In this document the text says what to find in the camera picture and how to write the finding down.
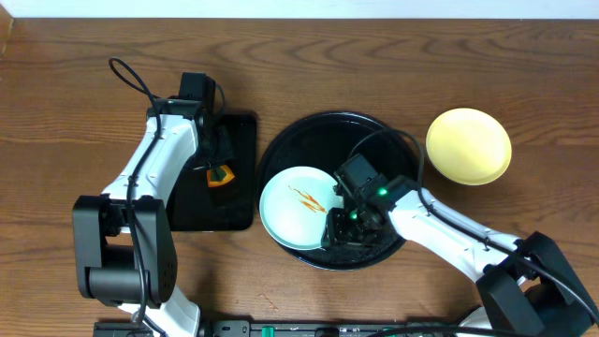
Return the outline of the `orange green sponge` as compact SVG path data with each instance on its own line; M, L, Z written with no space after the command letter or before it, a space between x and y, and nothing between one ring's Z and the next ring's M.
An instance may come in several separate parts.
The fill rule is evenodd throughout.
M210 188L216 188L231 183L235 174L228 165L212 167L207 171L207 183Z

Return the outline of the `light blue plate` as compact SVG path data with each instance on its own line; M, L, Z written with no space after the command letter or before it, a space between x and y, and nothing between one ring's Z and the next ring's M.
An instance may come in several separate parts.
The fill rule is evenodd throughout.
M259 199L263 226L286 248L320 248L329 211L343 206L343 199L333 191L336 184L333 177L318 168L300 166L277 173Z

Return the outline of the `yellow plate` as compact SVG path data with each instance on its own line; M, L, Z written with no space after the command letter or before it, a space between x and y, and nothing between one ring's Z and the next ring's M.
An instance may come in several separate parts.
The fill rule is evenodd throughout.
M499 179L512 159L504 127L481 110L457 108L434 119L425 138L432 165L449 180L483 185Z

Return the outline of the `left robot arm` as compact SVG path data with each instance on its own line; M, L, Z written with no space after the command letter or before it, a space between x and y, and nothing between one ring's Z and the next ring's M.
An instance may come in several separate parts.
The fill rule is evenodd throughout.
M121 174L72 209L78 289L131 315L124 336L196 336L200 309L177 287L167 203L187 167L218 164L222 132L206 99L153 102L143 138Z

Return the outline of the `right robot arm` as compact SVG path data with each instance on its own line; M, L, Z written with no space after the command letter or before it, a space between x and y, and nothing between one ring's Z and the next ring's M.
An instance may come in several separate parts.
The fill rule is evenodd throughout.
M598 322L598 309L564 253L547 235L526 239L485 227L448 208L415 181L337 177L342 208L329 213L323 241L364 242L394 230L441 257L473 281L481 308L458 334L580 336Z

